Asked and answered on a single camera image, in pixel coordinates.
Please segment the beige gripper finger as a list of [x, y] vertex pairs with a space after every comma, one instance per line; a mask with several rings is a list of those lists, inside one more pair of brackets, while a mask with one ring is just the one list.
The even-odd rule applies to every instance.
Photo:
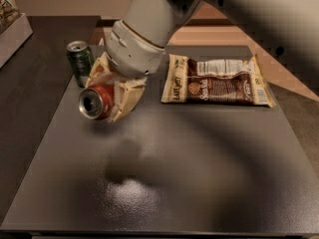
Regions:
[[109, 65], [109, 58], [107, 53], [104, 52], [99, 58], [96, 59], [91, 72], [89, 73], [85, 87], [88, 88], [92, 85], [106, 84], [116, 77], [116, 73]]
[[114, 106], [107, 122], [116, 122], [128, 116], [141, 99], [147, 77], [115, 81]]

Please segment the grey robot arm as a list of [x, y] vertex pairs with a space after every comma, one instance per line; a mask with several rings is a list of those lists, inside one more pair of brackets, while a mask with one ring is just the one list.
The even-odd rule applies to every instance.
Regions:
[[168, 41], [203, 2], [225, 15], [313, 93], [319, 91], [319, 0], [131, 0], [107, 38], [105, 61], [94, 66], [86, 82], [90, 87], [129, 80], [118, 118], [132, 110], [146, 77], [159, 69]]

